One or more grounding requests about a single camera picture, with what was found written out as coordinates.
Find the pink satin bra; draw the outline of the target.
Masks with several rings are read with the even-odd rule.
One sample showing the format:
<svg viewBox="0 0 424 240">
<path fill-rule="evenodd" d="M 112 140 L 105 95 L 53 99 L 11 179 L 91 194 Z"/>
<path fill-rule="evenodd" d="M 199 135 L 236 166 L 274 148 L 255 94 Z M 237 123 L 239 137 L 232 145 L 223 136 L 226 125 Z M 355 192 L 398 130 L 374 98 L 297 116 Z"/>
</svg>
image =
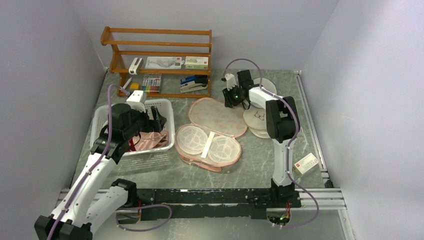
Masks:
<svg viewBox="0 0 424 240">
<path fill-rule="evenodd" d="M 166 129 L 161 132 L 140 132 L 140 136 L 132 139 L 135 151 L 146 151 L 165 147 L 169 143 L 169 133 Z"/>
</svg>

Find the floral peach laundry bag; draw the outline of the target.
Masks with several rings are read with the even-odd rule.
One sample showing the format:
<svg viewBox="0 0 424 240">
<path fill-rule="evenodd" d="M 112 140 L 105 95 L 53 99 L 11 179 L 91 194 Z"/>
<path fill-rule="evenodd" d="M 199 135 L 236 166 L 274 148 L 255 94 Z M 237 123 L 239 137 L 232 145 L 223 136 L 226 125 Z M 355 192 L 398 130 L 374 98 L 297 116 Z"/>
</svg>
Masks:
<svg viewBox="0 0 424 240">
<path fill-rule="evenodd" d="M 190 123 L 175 133 L 180 159 L 211 172 L 235 164 L 242 154 L 237 138 L 248 129 L 243 113 L 240 106 L 228 108 L 210 97 L 196 100 L 188 110 Z"/>
</svg>

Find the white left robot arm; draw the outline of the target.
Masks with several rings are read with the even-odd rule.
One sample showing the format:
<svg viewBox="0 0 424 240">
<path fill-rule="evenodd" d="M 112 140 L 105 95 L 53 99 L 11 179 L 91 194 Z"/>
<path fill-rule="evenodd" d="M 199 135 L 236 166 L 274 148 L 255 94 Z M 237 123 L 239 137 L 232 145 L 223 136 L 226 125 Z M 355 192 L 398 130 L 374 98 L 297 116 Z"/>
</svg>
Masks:
<svg viewBox="0 0 424 240">
<path fill-rule="evenodd" d="M 142 103 L 118 103 L 108 107 L 107 132 L 94 142 L 86 166 L 66 197 L 49 216 L 39 216 L 34 229 L 40 240 L 91 240 L 100 226 L 120 207 L 132 208 L 139 200 L 137 185 L 116 180 L 106 195 L 93 203 L 103 181 L 130 149 L 130 140 L 141 132 L 161 132 L 166 117 Z"/>
</svg>

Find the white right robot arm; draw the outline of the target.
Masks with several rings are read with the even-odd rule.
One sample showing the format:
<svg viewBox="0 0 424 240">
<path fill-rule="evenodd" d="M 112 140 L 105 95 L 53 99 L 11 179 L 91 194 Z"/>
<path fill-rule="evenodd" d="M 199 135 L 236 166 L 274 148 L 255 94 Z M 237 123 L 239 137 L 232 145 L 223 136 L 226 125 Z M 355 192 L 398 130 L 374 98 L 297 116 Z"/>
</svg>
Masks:
<svg viewBox="0 0 424 240">
<path fill-rule="evenodd" d="M 249 70 L 239 71 L 237 76 L 224 71 L 221 80 L 226 83 L 222 93 L 227 108 L 254 103 L 265 110 L 266 131 L 273 141 L 275 157 L 269 199 L 275 207 L 282 207 L 296 193 L 291 174 L 291 144 L 300 130 L 296 104 L 292 97 L 264 88 L 261 80 L 254 84 Z"/>
</svg>

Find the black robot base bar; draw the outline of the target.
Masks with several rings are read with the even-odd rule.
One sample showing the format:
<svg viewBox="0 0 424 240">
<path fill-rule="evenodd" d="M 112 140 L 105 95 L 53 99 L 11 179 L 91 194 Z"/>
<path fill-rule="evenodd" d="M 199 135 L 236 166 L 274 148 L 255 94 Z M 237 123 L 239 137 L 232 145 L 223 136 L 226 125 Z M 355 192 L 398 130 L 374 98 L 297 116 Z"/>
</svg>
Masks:
<svg viewBox="0 0 424 240">
<path fill-rule="evenodd" d="M 210 188 L 210 189 L 167 189 L 139 188 L 121 209 L 153 208 L 140 210 L 141 221 L 194 218 L 237 218 L 249 217 L 266 220 L 268 209 L 300 208 L 300 194 L 272 201 L 271 188 Z"/>
</svg>

